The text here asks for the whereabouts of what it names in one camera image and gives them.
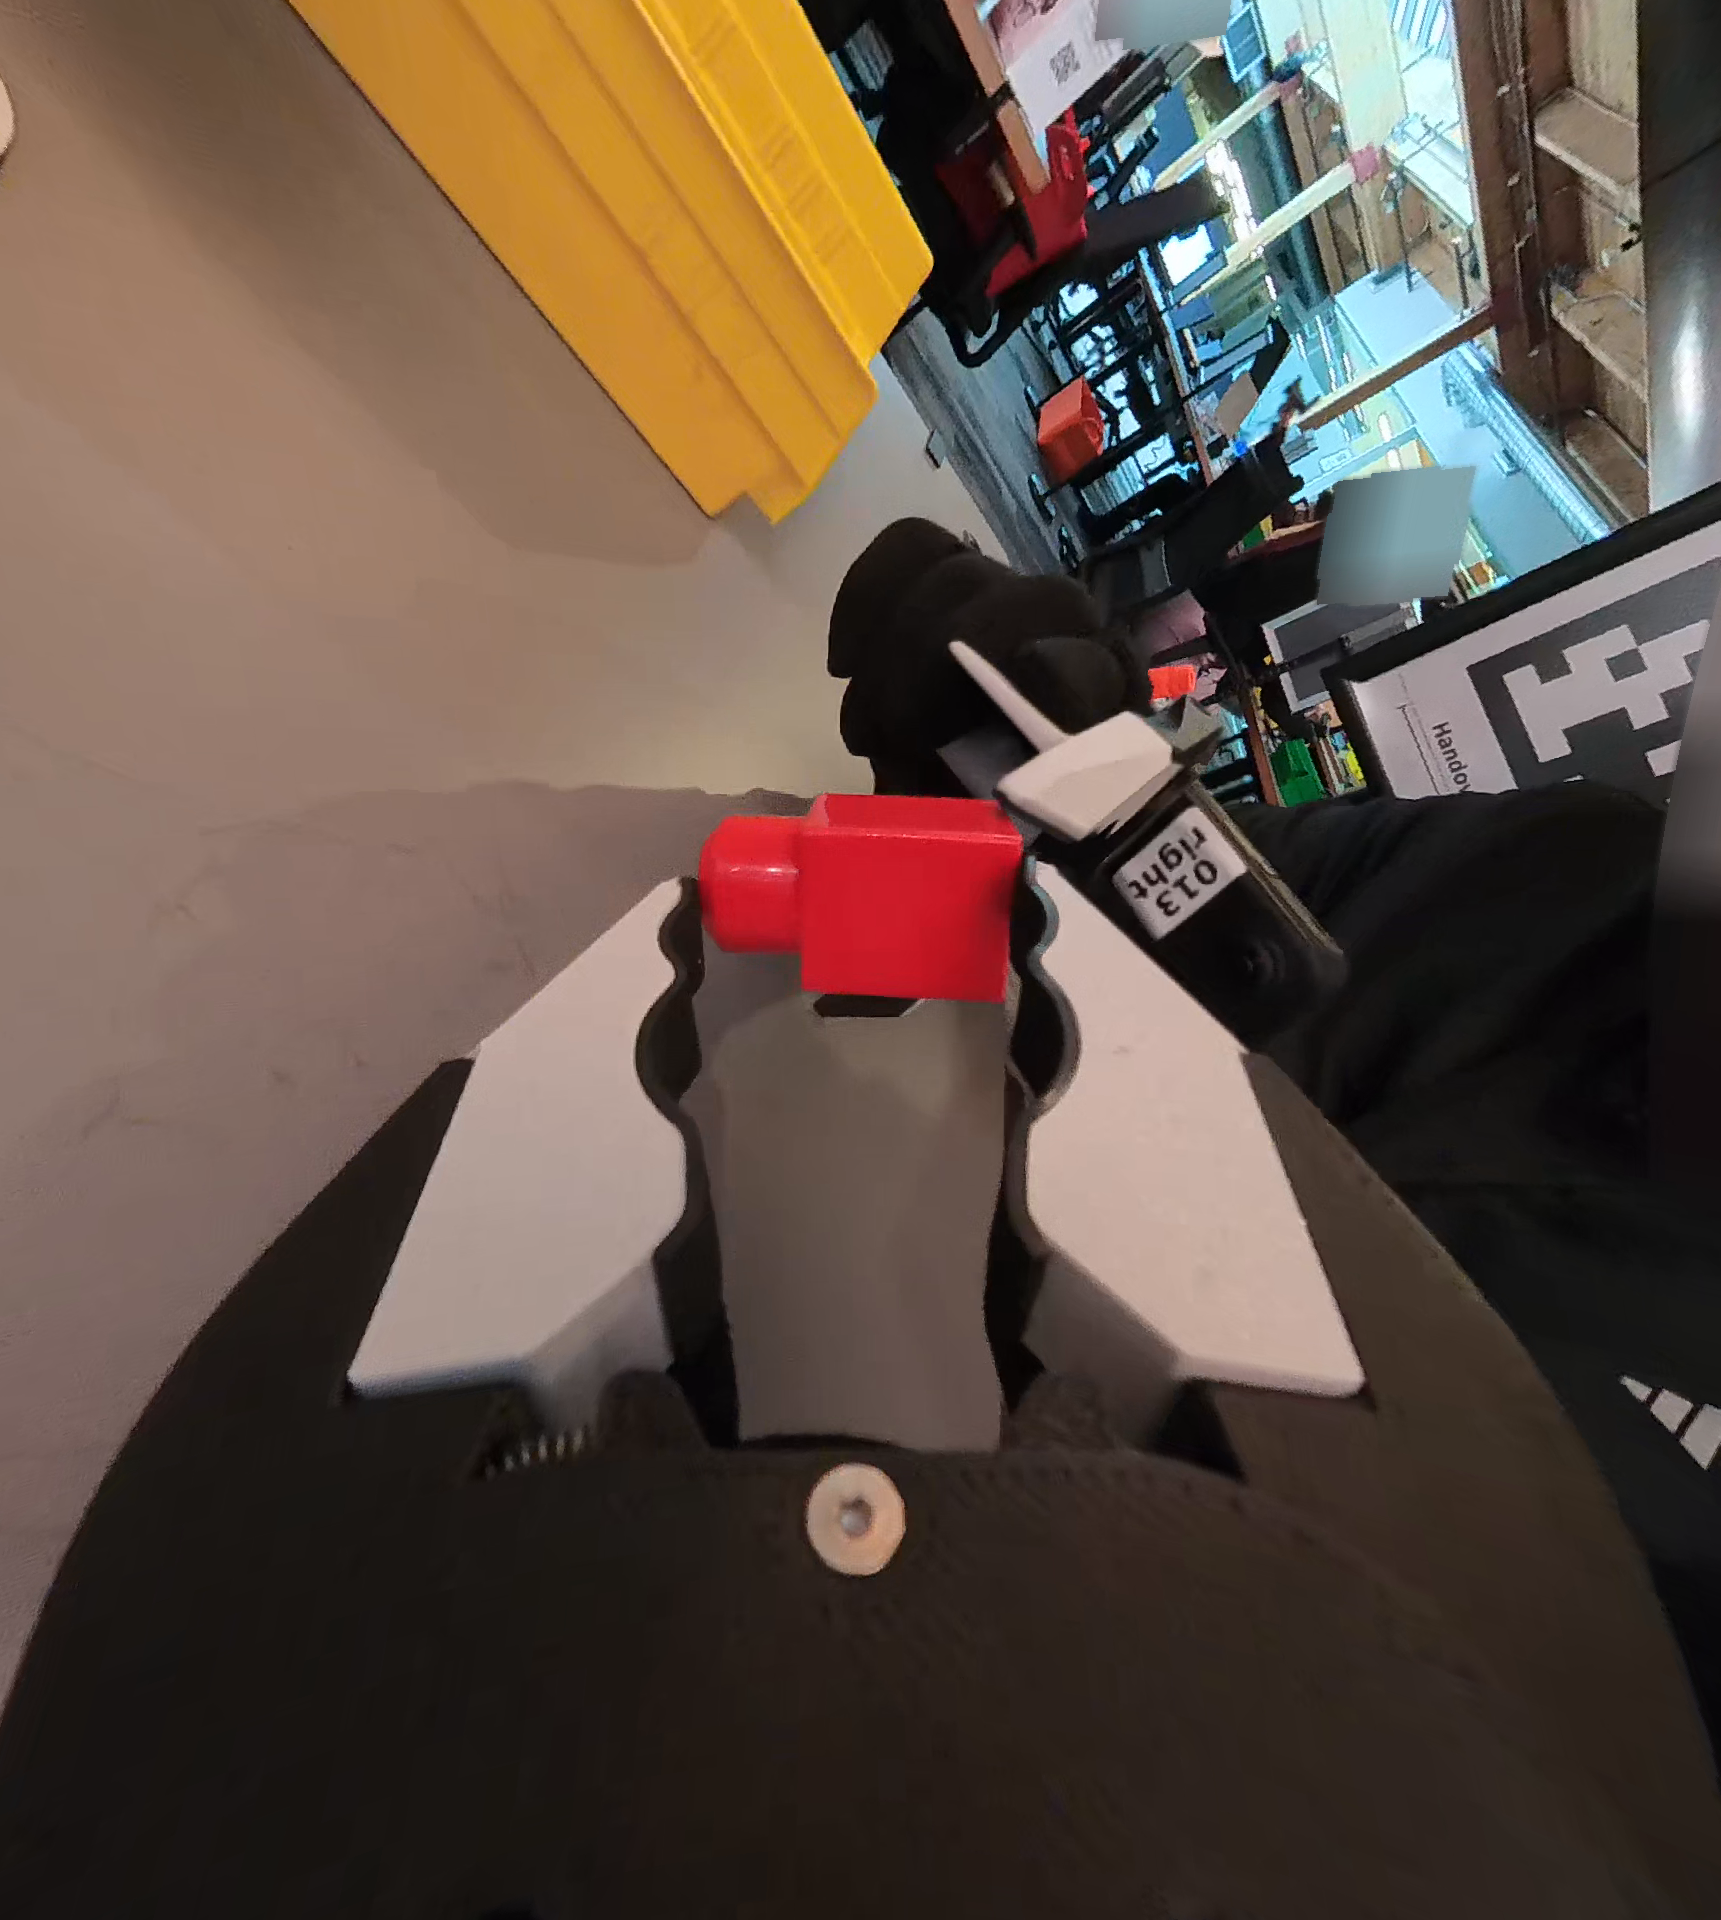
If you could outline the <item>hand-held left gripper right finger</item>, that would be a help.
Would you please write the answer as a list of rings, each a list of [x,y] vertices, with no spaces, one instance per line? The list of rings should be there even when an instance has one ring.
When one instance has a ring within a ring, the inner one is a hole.
[[[1124,1440],[1190,1389],[1364,1392],[1249,1052],[1063,873],[1016,905],[1012,1087],[1020,1343]]]

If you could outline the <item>red office chair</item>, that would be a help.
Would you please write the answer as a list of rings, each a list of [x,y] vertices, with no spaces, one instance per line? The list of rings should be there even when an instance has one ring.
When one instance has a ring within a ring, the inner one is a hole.
[[[1006,136],[985,124],[936,160],[939,253],[921,291],[962,368],[996,350],[1063,286],[1087,245],[1087,143],[1076,117],[1043,131],[1043,182],[1027,185]]]

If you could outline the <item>black and white tag poster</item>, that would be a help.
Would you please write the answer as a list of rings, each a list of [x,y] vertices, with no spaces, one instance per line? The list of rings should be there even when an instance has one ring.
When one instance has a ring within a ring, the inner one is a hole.
[[[1667,806],[1721,596],[1721,479],[1328,666],[1383,799],[1572,780]]]

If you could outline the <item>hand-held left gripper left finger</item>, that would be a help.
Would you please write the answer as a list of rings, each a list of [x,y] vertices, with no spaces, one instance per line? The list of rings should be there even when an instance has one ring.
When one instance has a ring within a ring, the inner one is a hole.
[[[590,1426],[621,1374],[673,1374],[734,1426],[721,1241],[698,1124],[693,877],[649,889],[477,1042],[348,1362],[358,1395],[513,1387]]]

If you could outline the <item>person's right hand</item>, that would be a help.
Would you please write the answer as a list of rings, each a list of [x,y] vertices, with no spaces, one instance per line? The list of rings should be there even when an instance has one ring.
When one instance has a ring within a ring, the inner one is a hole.
[[[824,667],[844,683],[841,738],[887,799],[968,799],[946,748],[996,721],[954,662],[968,641],[1056,727],[1152,714],[1130,636],[1067,575],[1027,575],[927,518],[898,518],[836,591]]]

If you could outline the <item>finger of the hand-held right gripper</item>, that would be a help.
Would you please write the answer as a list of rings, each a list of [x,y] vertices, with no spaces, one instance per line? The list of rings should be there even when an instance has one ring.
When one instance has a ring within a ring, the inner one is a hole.
[[[978,683],[978,692],[1003,714],[1003,721],[1029,742],[1035,753],[1063,748],[1072,735],[1040,714],[993,662],[962,638],[947,641],[950,662]]]
[[[1119,828],[1175,780],[1175,742],[1139,714],[1117,714],[1038,750],[996,780],[1001,806],[1081,843]]]

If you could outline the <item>white cardboard box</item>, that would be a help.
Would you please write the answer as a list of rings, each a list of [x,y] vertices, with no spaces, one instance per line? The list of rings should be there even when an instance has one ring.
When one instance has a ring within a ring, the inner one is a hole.
[[[1130,52],[1100,29],[1100,3],[981,3],[1016,104],[1040,134]]]

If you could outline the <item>small red object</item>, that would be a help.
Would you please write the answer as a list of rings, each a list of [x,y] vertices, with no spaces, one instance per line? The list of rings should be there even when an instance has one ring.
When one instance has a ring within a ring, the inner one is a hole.
[[[1001,1002],[1024,858],[996,802],[822,796],[706,835],[703,927],[721,951],[792,955],[806,994]]]

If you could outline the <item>yellow plastic bin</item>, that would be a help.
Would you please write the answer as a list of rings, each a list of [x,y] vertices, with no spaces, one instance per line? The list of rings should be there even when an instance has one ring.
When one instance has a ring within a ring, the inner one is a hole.
[[[295,3],[706,518],[792,518],[934,256],[799,3]]]

